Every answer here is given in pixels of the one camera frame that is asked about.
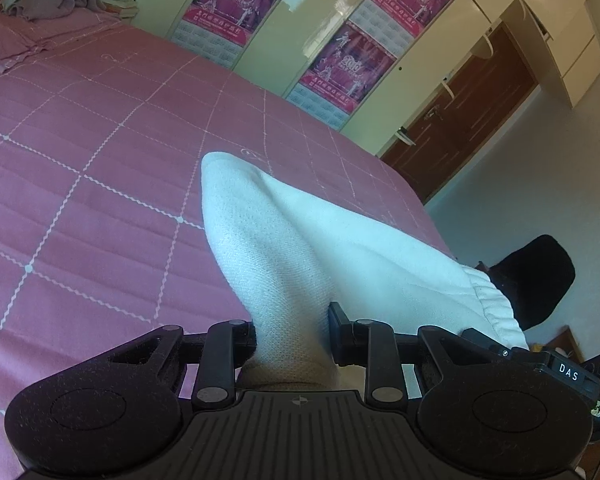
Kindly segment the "brown wooden door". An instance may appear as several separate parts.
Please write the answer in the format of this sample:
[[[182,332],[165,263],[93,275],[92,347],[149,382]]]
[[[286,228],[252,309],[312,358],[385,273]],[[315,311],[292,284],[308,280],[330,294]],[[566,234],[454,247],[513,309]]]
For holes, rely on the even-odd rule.
[[[493,53],[471,55],[381,156],[426,203],[506,123],[536,79],[506,25],[488,36]]]

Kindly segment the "purple poster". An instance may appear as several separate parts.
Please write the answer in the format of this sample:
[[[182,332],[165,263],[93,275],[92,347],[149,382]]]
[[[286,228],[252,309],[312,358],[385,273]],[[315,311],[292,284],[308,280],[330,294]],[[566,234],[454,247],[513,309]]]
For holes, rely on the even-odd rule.
[[[286,100],[340,130],[395,62],[396,57],[372,36],[346,21]]]
[[[233,67],[278,0],[193,0],[171,41],[225,68]]]
[[[451,0],[364,0],[350,21],[377,40],[417,38]]]

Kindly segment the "grey crumpled garment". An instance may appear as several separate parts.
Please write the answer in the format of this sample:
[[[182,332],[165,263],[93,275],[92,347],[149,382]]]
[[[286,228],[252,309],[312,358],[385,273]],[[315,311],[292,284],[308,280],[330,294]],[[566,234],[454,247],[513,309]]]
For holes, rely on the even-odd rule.
[[[100,0],[17,0],[5,13],[26,21],[54,20],[64,18],[76,9],[104,12],[106,6]]]

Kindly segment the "pink checked bedspread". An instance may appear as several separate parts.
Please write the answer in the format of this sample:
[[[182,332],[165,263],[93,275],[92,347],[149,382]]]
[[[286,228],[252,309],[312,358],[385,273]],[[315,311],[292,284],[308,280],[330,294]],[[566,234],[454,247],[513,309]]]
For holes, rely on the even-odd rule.
[[[125,25],[0,74],[0,479],[24,387],[163,324],[245,311],[208,247],[200,162],[245,159],[443,247],[408,184],[284,99]]]

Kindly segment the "upper right purple poster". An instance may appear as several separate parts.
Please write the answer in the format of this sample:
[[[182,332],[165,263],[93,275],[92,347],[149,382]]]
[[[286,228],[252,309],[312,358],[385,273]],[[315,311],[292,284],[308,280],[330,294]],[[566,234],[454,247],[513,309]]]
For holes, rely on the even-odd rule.
[[[350,21],[377,40],[417,38],[451,0],[364,0]]]

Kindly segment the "pink pillow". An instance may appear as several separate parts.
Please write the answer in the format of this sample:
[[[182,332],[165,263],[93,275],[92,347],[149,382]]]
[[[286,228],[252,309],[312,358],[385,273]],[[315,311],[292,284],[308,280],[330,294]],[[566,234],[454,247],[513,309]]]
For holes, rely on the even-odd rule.
[[[73,10],[62,18],[26,21],[0,13],[0,74],[31,55],[122,26],[108,13]]]

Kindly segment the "white pants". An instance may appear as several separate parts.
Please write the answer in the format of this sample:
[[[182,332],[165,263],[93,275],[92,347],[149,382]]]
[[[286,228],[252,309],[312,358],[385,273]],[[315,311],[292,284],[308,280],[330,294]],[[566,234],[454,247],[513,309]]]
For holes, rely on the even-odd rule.
[[[242,388],[361,388],[360,369],[332,358],[331,304],[399,333],[473,328],[507,348],[526,345],[509,300],[486,274],[411,235],[227,153],[204,156],[201,187],[212,254],[256,330]]]

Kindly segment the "lower right purple poster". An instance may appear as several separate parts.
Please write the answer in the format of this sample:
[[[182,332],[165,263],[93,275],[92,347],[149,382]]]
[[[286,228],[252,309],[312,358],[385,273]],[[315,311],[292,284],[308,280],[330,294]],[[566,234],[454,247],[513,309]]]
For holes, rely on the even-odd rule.
[[[396,57],[372,36],[346,21],[286,100],[340,130],[395,62]]]

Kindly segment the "cream wardrobe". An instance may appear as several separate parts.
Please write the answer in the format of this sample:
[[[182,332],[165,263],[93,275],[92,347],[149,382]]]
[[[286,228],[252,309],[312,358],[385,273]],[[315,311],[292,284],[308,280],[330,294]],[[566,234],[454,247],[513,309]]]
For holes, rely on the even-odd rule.
[[[494,30],[569,106],[600,74],[588,0],[132,0],[133,24],[379,153]]]

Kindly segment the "black chair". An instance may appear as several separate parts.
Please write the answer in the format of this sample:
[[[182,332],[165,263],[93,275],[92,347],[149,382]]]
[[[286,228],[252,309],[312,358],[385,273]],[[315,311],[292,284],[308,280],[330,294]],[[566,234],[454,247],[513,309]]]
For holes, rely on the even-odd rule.
[[[542,234],[494,266],[478,262],[493,285],[509,300],[521,330],[545,322],[576,279],[576,268],[554,237]]]

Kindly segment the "lower left purple poster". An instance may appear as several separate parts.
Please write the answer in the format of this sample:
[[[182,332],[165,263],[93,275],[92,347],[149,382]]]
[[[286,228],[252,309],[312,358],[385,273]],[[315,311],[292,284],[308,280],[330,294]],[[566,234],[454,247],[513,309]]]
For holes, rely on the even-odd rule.
[[[233,67],[278,0],[193,0],[171,41],[225,68]]]

